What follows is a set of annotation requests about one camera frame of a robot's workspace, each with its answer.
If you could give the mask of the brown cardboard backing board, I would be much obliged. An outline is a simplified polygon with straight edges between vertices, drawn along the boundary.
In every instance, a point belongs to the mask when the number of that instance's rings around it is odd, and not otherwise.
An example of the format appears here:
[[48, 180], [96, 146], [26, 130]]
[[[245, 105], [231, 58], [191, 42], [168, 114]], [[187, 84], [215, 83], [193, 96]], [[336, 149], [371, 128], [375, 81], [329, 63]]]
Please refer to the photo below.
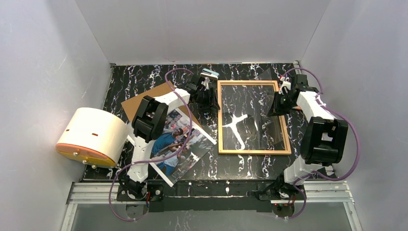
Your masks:
[[132, 97], [121, 103], [126, 116], [128, 117], [128, 129], [133, 130], [133, 123], [136, 120], [145, 120], [149, 127], [158, 124], [166, 129], [171, 112], [180, 109], [187, 117], [187, 123], [192, 121], [201, 127], [197, 118], [192, 115], [188, 117], [189, 94], [181, 88], [171, 89], [173, 84], [161, 84], [142, 94]]

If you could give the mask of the printed colour photo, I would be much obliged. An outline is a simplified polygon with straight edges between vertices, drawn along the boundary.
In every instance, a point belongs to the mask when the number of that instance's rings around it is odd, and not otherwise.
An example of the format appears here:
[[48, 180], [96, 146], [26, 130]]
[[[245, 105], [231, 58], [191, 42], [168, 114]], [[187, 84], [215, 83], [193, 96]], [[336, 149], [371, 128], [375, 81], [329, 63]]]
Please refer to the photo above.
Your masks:
[[166, 129], [153, 143], [151, 157], [159, 162], [150, 163], [150, 180], [164, 180], [174, 186], [216, 144], [201, 127], [179, 109], [174, 110]]

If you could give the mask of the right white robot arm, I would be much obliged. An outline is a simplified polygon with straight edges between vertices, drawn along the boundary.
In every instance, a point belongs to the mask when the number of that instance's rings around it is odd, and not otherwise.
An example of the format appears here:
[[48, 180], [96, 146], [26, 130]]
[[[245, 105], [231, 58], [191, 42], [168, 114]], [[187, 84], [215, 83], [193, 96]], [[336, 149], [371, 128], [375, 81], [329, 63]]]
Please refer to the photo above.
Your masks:
[[337, 119], [322, 102], [319, 90], [308, 84], [307, 76], [292, 80], [281, 77], [282, 85], [274, 93], [268, 116], [283, 116], [300, 107], [308, 124], [300, 144], [300, 155], [283, 172], [286, 184], [300, 185], [307, 175], [337, 164], [343, 157], [348, 123]]

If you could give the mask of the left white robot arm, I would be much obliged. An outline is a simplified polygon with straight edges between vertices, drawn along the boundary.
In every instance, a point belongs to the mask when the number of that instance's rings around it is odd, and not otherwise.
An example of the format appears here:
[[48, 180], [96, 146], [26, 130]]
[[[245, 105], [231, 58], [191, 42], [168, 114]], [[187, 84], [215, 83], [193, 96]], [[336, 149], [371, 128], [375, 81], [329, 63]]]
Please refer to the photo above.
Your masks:
[[148, 178], [148, 166], [155, 163], [151, 159], [153, 146], [164, 133], [168, 114], [181, 106], [187, 110], [188, 135], [194, 125], [193, 114], [189, 103], [197, 103], [206, 109], [220, 109], [216, 93], [210, 86], [210, 81], [217, 81], [212, 74], [192, 75], [184, 84], [175, 87], [166, 80], [167, 87], [159, 96], [145, 95], [140, 100], [138, 108], [130, 119], [133, 136], [134, 152], [131, 164], [128, 165], [128, 177], [137, 183], [143, 183]]

